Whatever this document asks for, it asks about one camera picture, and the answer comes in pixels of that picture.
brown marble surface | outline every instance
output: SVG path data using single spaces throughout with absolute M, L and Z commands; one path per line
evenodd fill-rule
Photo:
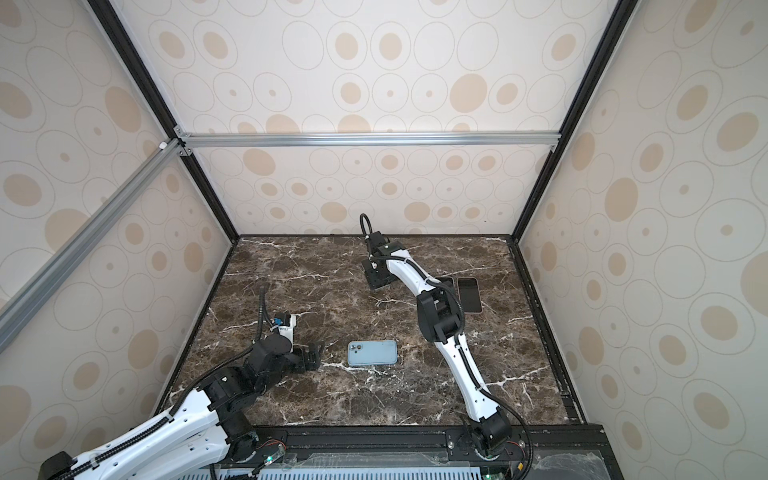
M 403 237 L 433 276 L 478 279 L 483 312 L 467 315 L 472 355 L 491 391 L 531 424 L 566 423 L 506 243 L 502 238 Z M 256 425 L 456 425 L 466 412 L 440 352 L 422 337 L 415 299 L 401 282 L 372 292 L 358 237 L 243 238 L 197 333 L 173 398 L 187 382 L 238 353 L 256 333 L 258 292 L 270 313 L 301 315 L 295 344 L 325 342 L 323 366 L 287 376 L 247 410 Z M 394 339 L 393 366 L 349 367 L 356 340 Z

blue smartphone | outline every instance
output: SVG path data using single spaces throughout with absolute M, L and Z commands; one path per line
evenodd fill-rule
M 395 340 L 349 342 L 346 347 L 346 361 L 349 366 L 394 365 L 397 363 L 397 342 Z

white plastic part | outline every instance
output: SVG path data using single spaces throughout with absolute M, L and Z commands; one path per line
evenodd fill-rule
M 291 345 L 293 345 L 293 327 L 296 326 L 297 318 L 299 317 L 291 314 L 289 325 L 280 325 L 277 327 L 277 332 L 290 340 Z
M 472 378 L 469 376 L 469 373 L 467 373 L 467 369 L 464 366 L 461 354 L 458 352 L 459 348 L 464 350 L 464 355 L 467 357 L 469 368 L 475 375 L 475 379 L 480 383 L 480 387 L 488 392 L 488 387 L 485 386 L 485 381 L 482 379 L 482 375 L 480 375 L 480 371 L 475 364 L 475 359 L 472 358 L 472 354 L 469 352 L 466 335 L 462 333 L 458 336 L 458 346 L 455 345 L 454 337 L 451 337 L 445 345 L 440 342 L 435 342 L 435 346 L 440 350 L 445 361 L 448 362 L 448 367 L 450 367 L 451 373 L 453 373 L 453 378 L 456 380 L 456 383 L 458 383 L 458 389 L 462 391 L 464 405 L 467 407 L 469 418 L 479 422 L 480 419 L 487 419 L 496 413 L 498 403 L 487 398 L 475 388 L 475 384 L 472 383 Z
M 175 450 L 171 450 L 160 458 L 136 472 L 136 480 L 163 480 L 177 478 L 197 468 L 216 463 L 227 456 L 230 446 L 227 444 L 227 434 L 219 426 L 210 427 L 200 432 Z
M 411 257 L 411 254 L 408 253 L 408 250 L 395 250 L 389 255 L 391 257 L 401 257 L 403 259 L 411 260 L 416 265 L 419 265 L 414 261 L 413 257 Z M 414 296 L 418 296 L 421 292 L 435 289 L 435 287 L 429 285 L 412 266 L 408 265 L 403 260 L 387 260 L 386 267 L 387 270 L 394 273 L 400 280 L 402 280 L 402 282 L 408 287 L 408 290 L 411 290 L 411 293 L 413 293 Z M 427 276 L 427 280 L 437 282 L 437 279 L 426 273 L 421 265 L 419 265 L 419 269 L 421 269 L 421 271 L 424 272 L 424 274 Z
M 172 422 L 166 423 L 147 438 L 134 443 L 125 450 L 102 460 L 98 468 L 86 470 L 78 475 L 75 480 L 96 480 L 97 478 L 100 480 L 123 480 L 131 478 L 134 473 L 137 474 L 141 469 L 147 467 L 161 456 L 181 446 L 186 446 L 187 443 L 191 442 L 191 437 L 194 435 L 214 427 L 219 422 L 219 415 L 216 414 L 216 410 L 210 411 L 208 409 L 209 405 L 210 400 L 204 392 L 193 390 L 184 400 L 184 404 L 182 404 Z M 132 439 L 166 416 L 168 416 L 168 410 L 101 447 L 81 453 L 75 457 L 76 463 L 72 468 L 74 469 L 84 463 L 89 463 L 96 455 L 106 452 L 111 447 L 120 445 L 126 440 Z M 220 450 L 218 452 L 219 458 L 207 461 L 208 463 L 217 462 L 224 458 L 226 454 L 226 450 L 223 452 Z M 194 465 L 190 463 L 189 468 L 193 468 Z

black smartphone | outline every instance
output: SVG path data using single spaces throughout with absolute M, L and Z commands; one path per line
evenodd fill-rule
M 448 285 L 451 288 L 455 289 L 455 287 L 453 286 L 453 277 L 452 276 L 436 276 L 435 278 L 440 283 L 444 283 L 445 285 Z
M 478 288 L 478 279 L 459 278 L 458 297 L 464 307 L 464 313 L 480 313 L 482 304 L 480 304 L 480 289 Z

patterned wallpaper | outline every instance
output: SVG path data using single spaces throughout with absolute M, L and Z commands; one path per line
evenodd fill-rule
M 197 133 L 557 130 L 615 0 L 113 0 Z
M 506 233 L 549 146 L 198 150 L 240 233 Z
M 768 2 L 649 0 L 523 240 L 630 480 L 765 478 Z
M 174 160 L 0 355 L 0 478 L 154 410 L 229 240 Z
M 165 136 L 72 0 L 0 4 L 0 308 Z

